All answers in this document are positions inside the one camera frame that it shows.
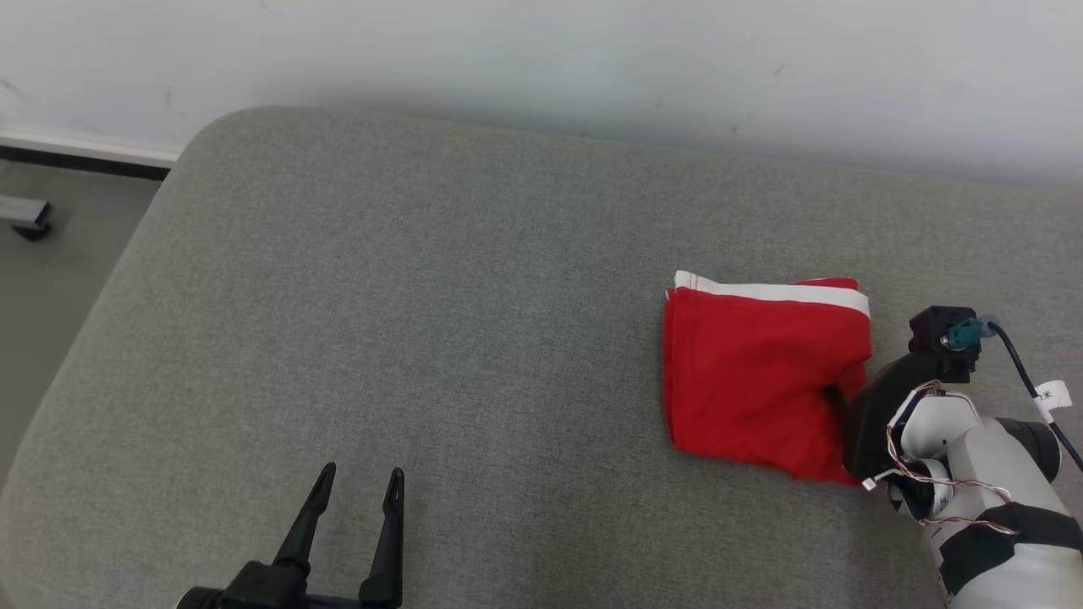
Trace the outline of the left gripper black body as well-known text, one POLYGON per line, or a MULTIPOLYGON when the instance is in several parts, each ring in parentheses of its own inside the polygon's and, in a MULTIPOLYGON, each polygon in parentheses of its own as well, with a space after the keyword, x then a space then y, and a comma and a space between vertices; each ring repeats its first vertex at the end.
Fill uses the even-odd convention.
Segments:
POLYGON ((403 604, 403 563, 375 563, 357 598, 313 595, 308 576, 295 566, 245 563, 225 589, 192 587, 178 608, 399 608, 403 604))

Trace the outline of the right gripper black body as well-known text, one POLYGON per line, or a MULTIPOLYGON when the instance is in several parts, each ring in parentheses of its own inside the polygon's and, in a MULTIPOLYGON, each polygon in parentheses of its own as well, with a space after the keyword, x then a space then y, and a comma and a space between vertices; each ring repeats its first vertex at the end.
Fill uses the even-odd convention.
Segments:
POLYGON ((944 377, 944 357, 916 352, 895 359, 851 398, 843 397, 843 466, 856 481, 893 467, 886 429, 919 385, 944 377))

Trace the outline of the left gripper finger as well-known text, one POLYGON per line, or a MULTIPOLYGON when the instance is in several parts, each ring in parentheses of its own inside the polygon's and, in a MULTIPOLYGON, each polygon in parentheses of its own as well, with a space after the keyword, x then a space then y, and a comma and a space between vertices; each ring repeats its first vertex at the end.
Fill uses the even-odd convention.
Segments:
POLYGON ((312 485, 302 508, 295 517, 285 540, 273 559, 272 566, 298 570, 303 576, 309 576, 312 567, 310 554, 319 517, 324 515, 332 494, 332 482, 337 465, 334 462, 322 466, 314 485, 312 485))
POLYGON ((404 471, 393 468, 382 501, 382 532, 369 574, 358 589, 360 606, 402 606, 404 588, 404 471))

